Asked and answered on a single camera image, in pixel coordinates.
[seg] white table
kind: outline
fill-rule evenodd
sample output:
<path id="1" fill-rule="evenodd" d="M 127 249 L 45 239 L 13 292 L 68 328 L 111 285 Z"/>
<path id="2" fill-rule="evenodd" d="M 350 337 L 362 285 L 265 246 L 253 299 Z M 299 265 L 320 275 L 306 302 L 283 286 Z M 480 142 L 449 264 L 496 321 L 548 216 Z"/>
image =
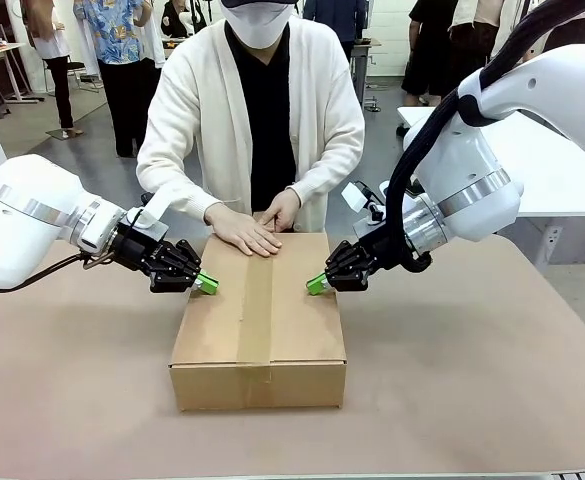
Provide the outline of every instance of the white table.
<path id="1" fill-rule="evenodd" d="M 433 110 L 400 107 L 398 112 L 405 126 L 411 127 Z M 585 152 L 518 112 L 482 130 L 510 177 L 525 185 L 519 217 L 551 219 L 534 261 L 543 269 L 561 236 L 562 219 L 585 217 Z"/>
<path id="2" fill-rule="evenodd" d="M 8 43 L 7 46 L 0 48 L 0 60 L 5 62 L 5 68 L 8 71 L 8 77 L 10 78 L 10 83 L 12 84 L 12 89 L 14 90 L 14 100 L 6 100 L 6 103 L 27 103 L 27 104 L 34 104 L 38 103 L 38 100 L 29 100 L 24 99 L 21 95 L 21 91 L 19 90 L 19 85 L 16 83 L 16 78 L 14 78 L 14 72 L 12 71 L 12 67 L 10 66 L 10 60 L 8 59 L 7 53 L 11 50 L 16 50 L 18 48 L 24 47 L 25 43 Z"/>

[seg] cap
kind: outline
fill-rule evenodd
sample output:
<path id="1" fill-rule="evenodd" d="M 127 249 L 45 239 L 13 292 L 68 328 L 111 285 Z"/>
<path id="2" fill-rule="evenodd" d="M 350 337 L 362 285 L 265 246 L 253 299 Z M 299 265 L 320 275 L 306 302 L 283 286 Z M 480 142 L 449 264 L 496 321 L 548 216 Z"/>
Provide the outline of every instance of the cap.
<path id="1" fill-rule="evenodd" d="M 225 8 L 235 8 L 250 3 L 280 3 L 283 5 L 294 5 L 298 0 L 221 0 Z"/>

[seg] floral shirt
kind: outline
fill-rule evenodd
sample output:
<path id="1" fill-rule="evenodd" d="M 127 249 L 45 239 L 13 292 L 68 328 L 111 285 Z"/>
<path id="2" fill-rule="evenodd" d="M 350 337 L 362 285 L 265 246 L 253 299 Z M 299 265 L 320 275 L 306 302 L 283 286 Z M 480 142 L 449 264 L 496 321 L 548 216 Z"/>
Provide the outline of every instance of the floral shirt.
<path id="1" fill-rule="evenodd" d="M 141 42 L 134 33 L 134 11 L 142 0 L 74 0 L 74 14 L 87 20 L 96 56 L 103 63 L 141 60 Z"/>

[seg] finger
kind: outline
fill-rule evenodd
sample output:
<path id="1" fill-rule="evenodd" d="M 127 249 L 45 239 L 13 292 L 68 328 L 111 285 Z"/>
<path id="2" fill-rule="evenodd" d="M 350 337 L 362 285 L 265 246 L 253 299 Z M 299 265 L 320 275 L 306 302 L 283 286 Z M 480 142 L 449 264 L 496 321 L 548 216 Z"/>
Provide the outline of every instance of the finger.
<path id="1" fill-rule="evenodd" d="M 264 239 L 268 241 L 271 245 L 274 245 L 276 248 L 281 248 L 283 243 L 281 240 L 276 238 L 272 233 L 268 232 L 265 228 L 259 227 L 256 229 L 257 233 L 261 235 Z"/>
<path id="2" fill-rule="evenodd" d="M 252 235 L 252 238 L 254 238 L 259 245 L 265 248 L 272 255 L 276 255 L 277 253 L 279 253 L 279 249 L 272 245 L 270 242 L 268 242 L 265 238 L 263 238 L 263 236 L 259 232 L 255 231 L 254 234 Z"/>
<path id="3" fill-rule="evenodd" d="M 285 232 L 292 227 L 294 219 L 292 215 L 279 215 L 276 219 L 275 231 L 276 233 Z"/>
<path id="4" fill-rule="evenodd" d="M 257 242 L 247 233 L 243 234 L 241 238 L 243 238 L 243 241 L 245 241 L 246 245 L 250 247 L 250 250 L 252 250 L 254 253 L 266 258 L 270 256 L 270 252 L 268 252 L 265 248 L 259 245 L 259 242 Z"/>
<path id="5" fill-rule="evenodd" d="M 279 213 L 279 210 L 279 207 L 271 205 L 270 208 L 263 212 L 261 218 L 259 218 L 259 224 L 267 225 L 270 223 L 276 217 L 277 213 Z"/>
<path id="6" fill-rule="evenodd" d="M 241 250 L 248 257 L 252 256 L 252 250 L 250 250 L 250 248 L 245 244 L 245 242 L 243 241 L 243 239 L 241 237 L 236 235 L 236 236 L 232 237 L 232 240 L 230 240 L 230 241 L 235 247 L 237 247 L 239 250 Z"/>

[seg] brown table surface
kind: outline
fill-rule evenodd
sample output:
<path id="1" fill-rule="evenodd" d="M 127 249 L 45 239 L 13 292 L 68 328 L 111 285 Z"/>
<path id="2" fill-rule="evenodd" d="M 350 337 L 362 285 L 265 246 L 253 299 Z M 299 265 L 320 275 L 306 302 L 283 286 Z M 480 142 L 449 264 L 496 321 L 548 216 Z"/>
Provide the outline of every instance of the brown table surface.
<path id="1" fill-rule="evenodd" d="M 585 326 L 511 243 L 453 242 L 371 284 L 340 296 L 341 410 L 180 414 L 186 296 L 139 273 L 73 266 L 0 295 L 0 477 L 585 468 Z"/>

